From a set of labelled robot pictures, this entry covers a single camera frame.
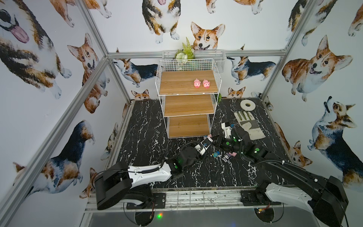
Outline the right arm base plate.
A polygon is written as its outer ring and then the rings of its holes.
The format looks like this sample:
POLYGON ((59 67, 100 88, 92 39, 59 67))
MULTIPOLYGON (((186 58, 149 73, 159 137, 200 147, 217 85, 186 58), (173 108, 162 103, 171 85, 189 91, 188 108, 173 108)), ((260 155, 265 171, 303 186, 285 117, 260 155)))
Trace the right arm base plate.
POLYGON ((271 201, 265 193, 256 190, 241 190, 240 202, 244 206, 262 206, 267 207, 268 205, 281 205, 280 202, 271 201))

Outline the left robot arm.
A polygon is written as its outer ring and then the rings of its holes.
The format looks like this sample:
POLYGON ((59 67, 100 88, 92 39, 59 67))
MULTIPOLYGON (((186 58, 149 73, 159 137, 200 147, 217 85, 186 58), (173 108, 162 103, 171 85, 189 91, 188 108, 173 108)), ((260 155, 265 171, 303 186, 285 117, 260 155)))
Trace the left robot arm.
POLYGON ((120 201, 135 205, 152 202, 154 198, 149 183, 182 177, 187 167, 204 160, 212 143, 211 137, 202 142, 188 142, 180 148, 179 154, 156 165, 129 166, 121 161, 116 163, 94 177, 97 209, 106 210, 120 201))

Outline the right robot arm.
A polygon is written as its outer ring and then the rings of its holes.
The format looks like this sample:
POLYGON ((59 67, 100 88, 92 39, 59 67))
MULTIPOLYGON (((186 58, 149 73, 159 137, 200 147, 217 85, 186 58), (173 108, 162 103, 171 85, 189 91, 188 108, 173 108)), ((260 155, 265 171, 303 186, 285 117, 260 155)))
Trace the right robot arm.
POLYGON ((312 213, 329 227, 340 227, 347 219, 348 198, 337 178, 324 178, 282 159, 267 158, 269 150, 254 144, 241 127, 228 129, 226 135, 214 136, 212 141, 216 148, 236 153, 245 163, 260 166, 293 185, 279 186, 263 180, 255 190, 241 193, 244 205, 288 204, 312 213))

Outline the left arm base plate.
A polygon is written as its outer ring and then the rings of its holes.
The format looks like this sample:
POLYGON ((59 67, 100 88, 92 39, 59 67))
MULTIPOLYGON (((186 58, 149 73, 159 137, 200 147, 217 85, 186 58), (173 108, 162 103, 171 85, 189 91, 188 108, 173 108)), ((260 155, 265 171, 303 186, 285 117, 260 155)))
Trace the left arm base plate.
POLYGON ((164 209, 166 203, 166 193, 156 193, 146 200, 146 202, 141 205, 136 205, 134 203, 127 203, 127 210, 143 210, 143 209, 164 209))

